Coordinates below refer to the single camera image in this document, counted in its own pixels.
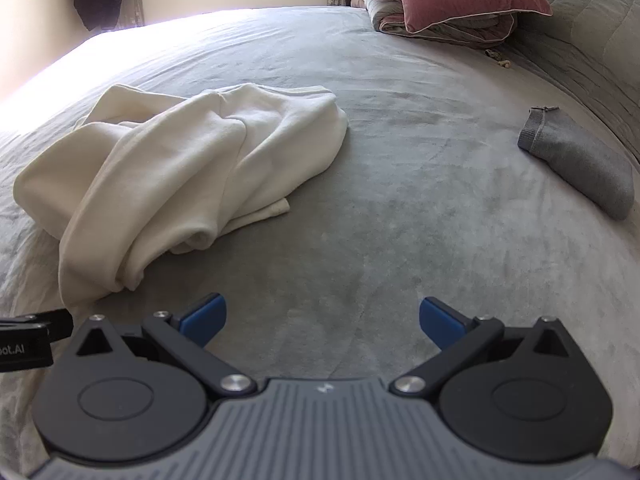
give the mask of folded blanket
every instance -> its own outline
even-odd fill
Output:
[[[631,211],[634,181],[629,161],[557,107],[532,108],[518,146],[546,160],[614,220],[625,219]]]
[[[491,48],[501,44],[517,25],[516,13],[513,12],[455,18],[419,32],[409,32],[401,0],[365,0],[365,3],[376,31],[472,48]]]
[[[135,289],[165,251],[288,211],[347,127],[322,87],[243,84],[189,98],[113,86],[16,178],[15,201],[60,240],[66,305]]]

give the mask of gray bed sheet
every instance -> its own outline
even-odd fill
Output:
[[[58,244],[15,205],[12,183],[101,91],[192,96],[249,81],[331,89],[350,121],[333,165],[290,195],[288,214],[163,255],[138,290],[77,309],[77,323],[94,312],[133,322],[213,290],[229,313],[208,348],[256,378],[391,379],[436,352],[417,323],[423,296],[513,325],[551,314],[612,395],[603,454],[640,462],[638,192],[614,222],[516,140],[530,106],[559,105],[628,153],[523,68],[375,33],[359,9],[220,12],[103,34],[18,92],[0,110],[0,316],[59,305]],[[0,461],[23,472],[46,456],[29,412],[44,373],[0,377]]]

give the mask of ribbed cuff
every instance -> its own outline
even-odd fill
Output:
[[[526,152],[531,151],[536,135],[542,127],[542,121],[545,118],[544,110],[541,108],[532,108],[529,110],[529,119],[524,124],[520,136],[518,137],[518,147]]]

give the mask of white garment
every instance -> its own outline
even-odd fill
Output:
[[[185,99],[116,85],[15,179],[15,201],[60,240],[65,305],[135,289],[167,250],[289,210],[347,127],[323,87],[242,84]]]

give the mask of white logo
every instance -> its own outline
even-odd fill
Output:
[[[0,347],[0,355],[24,354],[24,345],[7,345]]]
[[[322,386],[316,388],[321,394],[328,394],[335,390],[335,386],[330,383],[324,383]]]

